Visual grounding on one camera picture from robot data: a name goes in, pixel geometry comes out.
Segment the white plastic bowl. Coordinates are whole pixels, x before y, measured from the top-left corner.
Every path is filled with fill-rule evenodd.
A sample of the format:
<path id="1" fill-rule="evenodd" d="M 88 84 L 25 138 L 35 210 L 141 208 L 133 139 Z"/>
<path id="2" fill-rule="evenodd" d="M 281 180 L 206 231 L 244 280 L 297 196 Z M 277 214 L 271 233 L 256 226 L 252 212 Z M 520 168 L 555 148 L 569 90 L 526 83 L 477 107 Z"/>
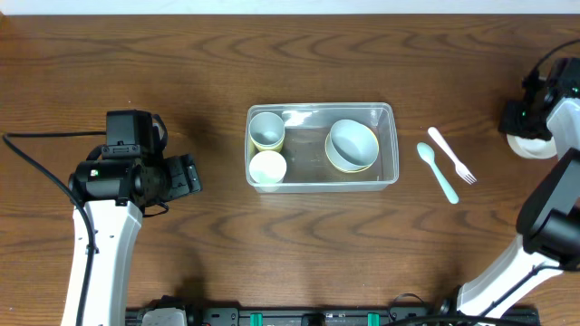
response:
<path id="1" fill-rule="evenodd" d="M 518 136 L 507 135 L 507 143 L 521 158 L 549 159 L 556 155 L 556 144 L 554 139 L 525 139 Z"/>

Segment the yellow plastic cup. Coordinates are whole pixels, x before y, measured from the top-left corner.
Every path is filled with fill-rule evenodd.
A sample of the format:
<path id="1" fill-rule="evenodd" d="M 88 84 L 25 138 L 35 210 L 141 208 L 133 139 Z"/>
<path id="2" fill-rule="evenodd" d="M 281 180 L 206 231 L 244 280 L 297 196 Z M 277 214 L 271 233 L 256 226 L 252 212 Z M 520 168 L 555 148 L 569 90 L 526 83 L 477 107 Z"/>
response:
<path id="1" fill-rule="evenodd" d="M 265 145 L 265 144 L 261 144 L 259 142 L 255 142 L 254 139 L 249 138 L 247 141 L 248 156 L 252 158 L 258 152 L 266 151 L 266 150 L 280 152 L 282 150 L 283 145 L 284 145 L 284 139 L 285 138 L 281 138 L 275 144 L 272 144 L 272 145 Z"/>

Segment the cream plastic cup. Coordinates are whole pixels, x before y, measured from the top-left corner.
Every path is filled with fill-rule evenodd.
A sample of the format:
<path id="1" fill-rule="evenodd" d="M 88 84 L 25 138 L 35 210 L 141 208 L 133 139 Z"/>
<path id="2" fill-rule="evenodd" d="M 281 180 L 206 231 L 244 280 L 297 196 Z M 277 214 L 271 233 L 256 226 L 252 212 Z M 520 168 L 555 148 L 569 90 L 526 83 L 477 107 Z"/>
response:
<path id="1" fill-rule="evenodd" d="M 285 158 L 273 150 L 258 152 L 250 160 L 249 175 L 259 184 L 281 183 L 287 171 Z"/>

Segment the grey plastic cup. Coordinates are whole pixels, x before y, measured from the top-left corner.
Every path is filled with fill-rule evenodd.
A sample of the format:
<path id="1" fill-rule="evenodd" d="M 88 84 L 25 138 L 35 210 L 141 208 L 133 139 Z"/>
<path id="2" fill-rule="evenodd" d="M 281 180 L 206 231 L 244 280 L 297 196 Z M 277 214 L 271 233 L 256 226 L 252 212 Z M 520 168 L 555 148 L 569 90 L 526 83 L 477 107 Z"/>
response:
<path id="1" fill-rule="evenodd" d="M 285 123 L 273 112 L 258 113 L 249 123 L 249 136 L 261 144 L 275 144 L 285 137 Z"/>

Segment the mint green plastic spoon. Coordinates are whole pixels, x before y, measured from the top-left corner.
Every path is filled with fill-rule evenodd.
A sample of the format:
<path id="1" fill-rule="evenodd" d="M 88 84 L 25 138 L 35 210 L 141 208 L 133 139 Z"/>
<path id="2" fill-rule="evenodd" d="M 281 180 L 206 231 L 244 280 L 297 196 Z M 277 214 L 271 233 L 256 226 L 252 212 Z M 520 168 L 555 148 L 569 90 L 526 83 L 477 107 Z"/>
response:
<path id="1" fill-rule="evenodd" d="M 419 142 L 416 148 L 420 158 L 430 166 L 448 201 L 453 205 L 457 204 L 459 202 L 459 196 L 437 166 L 435 162 L 434 150 L 431 148 L 431 146 L 424 142 Z"/>

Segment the yellow plastic bowl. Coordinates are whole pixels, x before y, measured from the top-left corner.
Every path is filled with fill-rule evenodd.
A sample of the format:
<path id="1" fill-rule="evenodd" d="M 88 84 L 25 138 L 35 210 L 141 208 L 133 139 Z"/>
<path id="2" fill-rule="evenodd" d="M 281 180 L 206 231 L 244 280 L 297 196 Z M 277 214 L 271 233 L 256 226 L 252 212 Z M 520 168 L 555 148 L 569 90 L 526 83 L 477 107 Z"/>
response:
<path id="1" fill-rule="evenodd" d="M 329 133 L 324 151 L 330 163 L 343 173 L 358 173 L 370 168 L 380 152 L 379 142 L 372 133 L 356 141 L 348 138 L 334 140 Z"/>

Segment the grey plastic bowl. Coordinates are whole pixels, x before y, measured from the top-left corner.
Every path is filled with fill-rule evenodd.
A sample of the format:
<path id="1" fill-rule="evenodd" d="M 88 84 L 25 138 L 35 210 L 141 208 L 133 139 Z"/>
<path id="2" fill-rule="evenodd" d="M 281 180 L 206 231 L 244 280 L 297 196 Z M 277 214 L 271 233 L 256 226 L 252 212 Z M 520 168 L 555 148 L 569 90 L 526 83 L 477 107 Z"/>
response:
<path id="1" fill-rule="evenodd" d="M 380 151 L 372 130 L 355 120 L 336 121 L 326 137 L 324 149 L 331 164 L 344 173 L 369 168 Z"/>

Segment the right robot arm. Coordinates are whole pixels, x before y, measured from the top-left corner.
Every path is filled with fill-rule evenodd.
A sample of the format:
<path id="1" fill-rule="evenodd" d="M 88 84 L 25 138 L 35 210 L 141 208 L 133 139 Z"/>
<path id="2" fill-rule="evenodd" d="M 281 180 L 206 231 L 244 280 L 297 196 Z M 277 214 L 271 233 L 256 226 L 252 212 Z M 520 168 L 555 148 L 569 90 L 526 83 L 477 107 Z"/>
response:
<path id="1" fill-rule="evenodd" d="M 485 323 L 539 284 L 579 269 L 579 61 L 558 59 L 545 78 L 534 68 L 522 86 L 523 99 L 506 104 L 498 129 L 553 140 L 558 161 L 521 207 L 515 240 L 449 307 Z"/>

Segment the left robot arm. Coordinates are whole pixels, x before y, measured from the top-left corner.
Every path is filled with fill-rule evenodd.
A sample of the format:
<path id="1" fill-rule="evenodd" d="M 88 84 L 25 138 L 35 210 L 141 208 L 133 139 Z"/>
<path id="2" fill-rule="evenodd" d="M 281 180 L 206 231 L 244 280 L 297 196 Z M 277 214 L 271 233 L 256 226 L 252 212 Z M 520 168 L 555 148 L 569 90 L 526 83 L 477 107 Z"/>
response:
<path id="1" fill-rule="evenodd" d="M 131 258 L 146 209 L 201 191 L 189 155 L 166 158 L 167 129 L 157 114 L 116 110 L 106 141 L 69 177 L 75 199 L 74 249 L 62 323 L 122 325 Z"/>

